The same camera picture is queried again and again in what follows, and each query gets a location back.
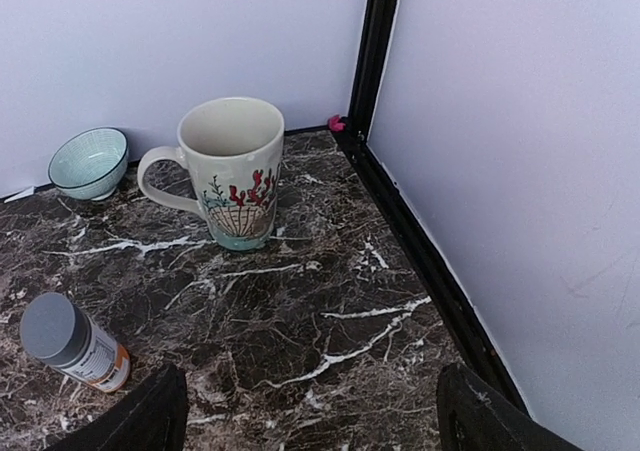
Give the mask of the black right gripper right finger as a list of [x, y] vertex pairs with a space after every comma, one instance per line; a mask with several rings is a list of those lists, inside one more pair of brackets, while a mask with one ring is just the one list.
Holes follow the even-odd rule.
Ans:
[[460, 363], [439, 374], [437, 415], [444, 450], [580, 450], [535, 423]]

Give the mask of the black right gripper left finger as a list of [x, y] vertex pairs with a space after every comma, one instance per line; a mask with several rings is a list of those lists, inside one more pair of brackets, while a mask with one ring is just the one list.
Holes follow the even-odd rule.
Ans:
[[97, 420], [48, 449], [181, 450], [187, 415], [185, 372], [173, 364], [165, 364]]

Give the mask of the orange pill bottle grey cap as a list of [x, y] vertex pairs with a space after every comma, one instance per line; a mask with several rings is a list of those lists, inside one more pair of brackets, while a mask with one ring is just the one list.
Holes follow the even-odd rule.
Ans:
[[44, 293], [24, 310], [19, 335], [31, 357], [104, 393], [126, 383], [126, 348], [60, 293]]

